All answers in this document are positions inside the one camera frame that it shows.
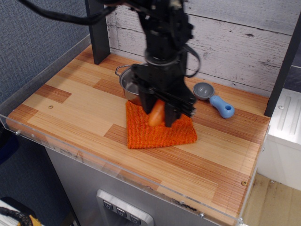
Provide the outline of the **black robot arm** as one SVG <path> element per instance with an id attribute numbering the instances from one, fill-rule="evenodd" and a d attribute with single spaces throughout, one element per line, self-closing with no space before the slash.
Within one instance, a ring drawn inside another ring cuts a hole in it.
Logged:
<path id="1" fill-rule="evenodd" d="M 194 26 L 184 12 L 182 0 L 104 0 L 106 6 L 127 5 L 136 11 L 146 36 L 145 64 L 134 64 L 133 82 L 146 114 L 150 114 L 157 100 L 165 103 L 165 126 L 195 112 L 196 98 L 184 82 L 194 77 L 200 68 L 187 74 L 187 57 L 196 51 L 187 45 L 193 38 Z"/>

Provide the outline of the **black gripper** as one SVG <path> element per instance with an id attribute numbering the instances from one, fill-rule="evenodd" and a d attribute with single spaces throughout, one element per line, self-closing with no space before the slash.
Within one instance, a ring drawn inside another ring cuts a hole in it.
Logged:
<path id="1" fill-rule="evenodd" d="M 187 57 L 181 56 L 167 64 L 134 64 L 134 83 L 139 87 L 139 97 L 146 114 L 149 114 L 158 99 L 165 104 L 165 126 L 170 128 L 182 114 L 192 117 L 196 98 L 186 86 Z"/>

